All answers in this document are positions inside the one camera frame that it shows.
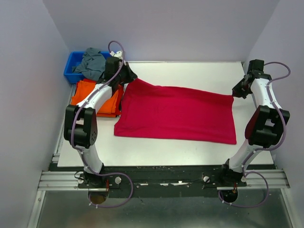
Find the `blue plastic bin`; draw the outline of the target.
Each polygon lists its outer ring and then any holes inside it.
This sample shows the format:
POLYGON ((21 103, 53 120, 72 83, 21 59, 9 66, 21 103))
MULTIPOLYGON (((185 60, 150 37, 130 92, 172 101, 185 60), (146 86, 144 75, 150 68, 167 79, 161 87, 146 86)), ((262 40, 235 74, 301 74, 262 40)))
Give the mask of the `blue plastic bin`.
MULTIPOLYGON (((64 70, 64 76, 67 78, 67 80, 71 84, 75 84, 78 81, 85 79, 85 77, 81 73, 72 72, 72 67, 76 67, 81 63, 84 52, 85 51, 74 51, 70 54, 70 56, 68 58, 68 61, 66 63, 66 67, 64 70)), ((105 59, 107 59, 108 57, 111 56, 109 54, 109 52, 101 51, 101 54, 105 57, 105 59)))

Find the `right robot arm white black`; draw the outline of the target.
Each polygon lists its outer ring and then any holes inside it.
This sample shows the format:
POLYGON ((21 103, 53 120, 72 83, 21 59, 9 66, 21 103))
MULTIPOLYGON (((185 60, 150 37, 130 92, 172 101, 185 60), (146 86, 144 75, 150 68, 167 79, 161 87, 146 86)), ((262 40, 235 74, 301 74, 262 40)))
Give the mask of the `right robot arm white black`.
POLYGON ((262 151, 280 147, 286 136, 290 113, 277 102, 272 89, 274 79, 264 72, 267 64, 254 59, 249 62, 246 75, 232 89, 234 97, 254 96, 256 111, 245 128, 245 141, 238 152, 222 165, 218 180, 224 186, 245 177, 248 165, 262 151))

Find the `aluminium extrusion frame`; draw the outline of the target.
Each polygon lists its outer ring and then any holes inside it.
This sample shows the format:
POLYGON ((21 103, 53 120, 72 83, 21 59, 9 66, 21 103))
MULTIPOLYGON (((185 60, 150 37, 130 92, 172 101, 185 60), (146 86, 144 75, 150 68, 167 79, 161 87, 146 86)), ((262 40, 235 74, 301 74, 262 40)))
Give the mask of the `aluminium extrusion frame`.
MULTIPOLYGON (((216 180, 215 173, 219 171, 218 165, 183 167, 181 171, 177 167, 160 167, 152 171, 148 167, 137 167, 126 178, 126 183, 133 183, 140 187, 187 187, 202 185, 218 190, 233 189, 232 183, 221 184, 216 180)), ((251 165, 246 172, 246 181, 238 181, 237 189, 288 189, 290 187, 287 176, 283 170, 272 169, 267 166, 259 170, 258 166, 251 165)), ((41 174, 38 188, 40 190, 80 190, 91 191, 105 190, 105 184, 89 183, 82 171, 44 171, 41 174)))

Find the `magenta t shirt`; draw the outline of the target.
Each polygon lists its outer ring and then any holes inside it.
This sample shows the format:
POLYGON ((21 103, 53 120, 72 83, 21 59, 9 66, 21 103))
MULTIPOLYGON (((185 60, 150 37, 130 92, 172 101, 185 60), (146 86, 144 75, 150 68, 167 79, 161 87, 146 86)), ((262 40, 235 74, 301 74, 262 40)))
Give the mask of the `magenta t shirt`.
POLYGON ((233 102, 230 95, 136 79, 123 95, 114 135, 235 145, 233 102))

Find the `grey t shirt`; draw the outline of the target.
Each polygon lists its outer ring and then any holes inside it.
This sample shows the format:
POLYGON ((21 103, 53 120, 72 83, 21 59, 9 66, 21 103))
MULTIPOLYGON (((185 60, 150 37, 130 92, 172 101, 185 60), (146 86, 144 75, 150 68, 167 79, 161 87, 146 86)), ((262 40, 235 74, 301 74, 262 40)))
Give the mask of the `grey t shirt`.
POLYGON ((97 48, 87 48, 82 61, 78 66, 72 67, 73 73, 81 73, 85 78, 98 81, 105 71, 106 59, 97 48))

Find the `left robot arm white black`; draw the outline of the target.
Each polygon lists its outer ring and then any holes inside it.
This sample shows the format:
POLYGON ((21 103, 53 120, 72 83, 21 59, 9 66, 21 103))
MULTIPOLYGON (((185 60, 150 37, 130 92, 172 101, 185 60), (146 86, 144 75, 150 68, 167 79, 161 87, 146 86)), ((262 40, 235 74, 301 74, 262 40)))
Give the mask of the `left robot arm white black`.
POLYGON ((98 134, 96 114, 119 86, 137 78, 124 57, 116 56, 106 59, 103 76, 84 100, 66 107, 64 122, 64 139, 78 151, 84 171, 90 173, 89 182, 96 188, 105 183, 105 175, 101 173, 104 164, 95 146, 98 134))

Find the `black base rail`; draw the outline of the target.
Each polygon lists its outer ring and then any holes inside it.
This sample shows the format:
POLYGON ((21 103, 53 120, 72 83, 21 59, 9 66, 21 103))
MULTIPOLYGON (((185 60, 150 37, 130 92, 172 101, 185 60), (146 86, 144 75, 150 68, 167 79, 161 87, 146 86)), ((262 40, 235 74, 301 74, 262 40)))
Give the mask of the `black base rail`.
POLYGON ((224 179, 221 165, 106 166, 102 176, 82 173, 78 187, 108 193, 111 198, 216 197, 218 188, 245 187, 224 179))

